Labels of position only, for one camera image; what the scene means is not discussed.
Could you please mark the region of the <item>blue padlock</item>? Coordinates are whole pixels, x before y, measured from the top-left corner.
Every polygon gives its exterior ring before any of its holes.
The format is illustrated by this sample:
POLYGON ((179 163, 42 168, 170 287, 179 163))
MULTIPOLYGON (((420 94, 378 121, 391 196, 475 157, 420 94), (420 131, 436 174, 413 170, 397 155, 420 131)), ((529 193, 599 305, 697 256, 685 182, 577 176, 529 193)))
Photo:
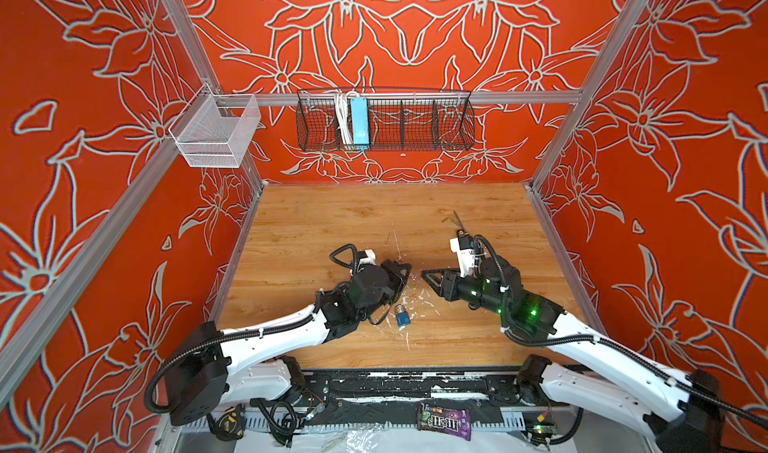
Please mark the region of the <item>blue padlock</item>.
POLYGON ((406 307, 402 304, 398 304, 396 306, 395 310, 395 320, 397 323, 397 327, 399 330, 405 329, 408 325, 411 324, 411 319, 409 312, 407 311, 406 307))

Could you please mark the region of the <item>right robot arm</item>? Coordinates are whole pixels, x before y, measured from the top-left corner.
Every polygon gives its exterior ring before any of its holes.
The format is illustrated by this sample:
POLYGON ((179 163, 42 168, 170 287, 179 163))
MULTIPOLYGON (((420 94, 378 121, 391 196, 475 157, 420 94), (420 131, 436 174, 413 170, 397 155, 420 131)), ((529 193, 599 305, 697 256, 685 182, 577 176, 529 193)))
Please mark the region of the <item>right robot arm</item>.
POLYGON ((662 452, 725 451, 721 441, 728 414, 767 427, 766 418, 723 401, 712 375, 649 359, 526 290, 519 270, 485 237, 460 230, 449 245, 457 267, 420 274, 440 298, 495 313, 501 333, 514 344, 549 349, 591 371, 585 375, 531 355, 516 376, 524 402, 570 404, 635 431, 662 452))

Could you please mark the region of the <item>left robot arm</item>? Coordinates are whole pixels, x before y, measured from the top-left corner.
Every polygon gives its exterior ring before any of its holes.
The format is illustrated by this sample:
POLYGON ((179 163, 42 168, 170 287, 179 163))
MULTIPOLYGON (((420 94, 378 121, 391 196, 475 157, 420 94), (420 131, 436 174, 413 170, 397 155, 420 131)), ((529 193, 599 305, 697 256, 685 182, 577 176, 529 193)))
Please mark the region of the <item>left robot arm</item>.
POLYGON ((222 406, 275 401, 301 389, 299 366, 285 359, 295 350, 320 346, 355 332, 399 301, 411 265, 377 261, 371 250, 343 245, 329 255, 350 277, 296 313, 245 327, 198 326, 165 360, 143 392, 144 407, 168 415, 172 425, 192 423, 222 406))

